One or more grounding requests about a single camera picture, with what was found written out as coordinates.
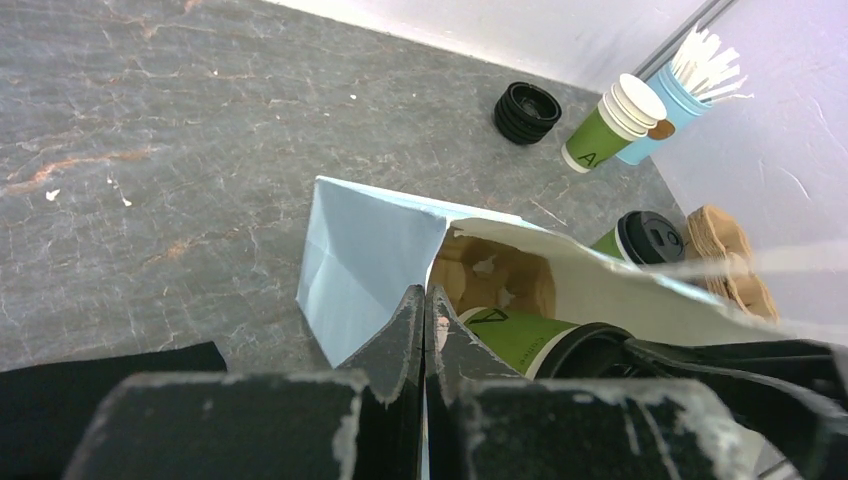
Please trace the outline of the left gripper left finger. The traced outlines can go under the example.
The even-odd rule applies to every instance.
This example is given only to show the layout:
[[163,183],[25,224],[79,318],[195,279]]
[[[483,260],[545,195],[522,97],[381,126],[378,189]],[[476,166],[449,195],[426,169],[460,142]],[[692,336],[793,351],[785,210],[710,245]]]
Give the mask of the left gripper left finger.
[[68,479],[414,477],[425,289],[340,367],[130,376],[97,408]]

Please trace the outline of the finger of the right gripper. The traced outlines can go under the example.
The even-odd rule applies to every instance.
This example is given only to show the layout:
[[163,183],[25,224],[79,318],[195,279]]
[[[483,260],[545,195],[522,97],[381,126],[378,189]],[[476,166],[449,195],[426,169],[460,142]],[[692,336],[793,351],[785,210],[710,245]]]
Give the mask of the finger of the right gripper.
[[629,339],[640,372],[712,389],[803,479],[847,476],[847,349],[812,340],[683,347]]

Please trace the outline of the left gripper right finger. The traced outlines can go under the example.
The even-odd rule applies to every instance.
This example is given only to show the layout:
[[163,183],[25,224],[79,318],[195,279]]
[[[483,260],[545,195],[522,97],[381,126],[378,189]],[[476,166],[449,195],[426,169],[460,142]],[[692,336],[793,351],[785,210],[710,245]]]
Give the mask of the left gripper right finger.
[[522,377],[424,303],[431,479],[748,479],[747,442],[705,385],[682,379]]

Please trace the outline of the green paper coffee cup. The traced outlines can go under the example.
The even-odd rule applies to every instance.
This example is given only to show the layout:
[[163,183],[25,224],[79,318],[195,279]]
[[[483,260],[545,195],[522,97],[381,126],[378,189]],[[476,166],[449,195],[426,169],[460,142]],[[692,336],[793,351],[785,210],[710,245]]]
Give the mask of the green paper coffee cup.
[[562,320],[499,308],[472,308],[459,321],[506,364],[535,379],[556,344],[579,327]]

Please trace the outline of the black cup lid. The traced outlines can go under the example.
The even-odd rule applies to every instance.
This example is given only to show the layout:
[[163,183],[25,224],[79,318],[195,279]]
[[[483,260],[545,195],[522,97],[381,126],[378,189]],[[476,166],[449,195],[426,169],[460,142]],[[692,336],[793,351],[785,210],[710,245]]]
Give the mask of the black cup lid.
[[614,232],[620,253],[631,263],[668,264],[685,257],[682,234],[656,212],[628,212],[618,220]]
[[540,379],[628,378],[633,367],[624,355],[628,331],[602,322],[581,325],[558,340],[536,373]]

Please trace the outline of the light blue paper bag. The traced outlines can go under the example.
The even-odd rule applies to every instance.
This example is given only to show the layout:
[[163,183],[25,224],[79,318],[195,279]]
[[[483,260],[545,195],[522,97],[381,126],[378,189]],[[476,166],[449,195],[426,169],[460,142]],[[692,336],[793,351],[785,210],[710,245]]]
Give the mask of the light blue paper bag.
[[416,284],[442,286],[459,312],[604,322],[674,345],[847,341],[845,325],[771,324],[515,215],[317,177],[296,300],[327,360],[358,350]]

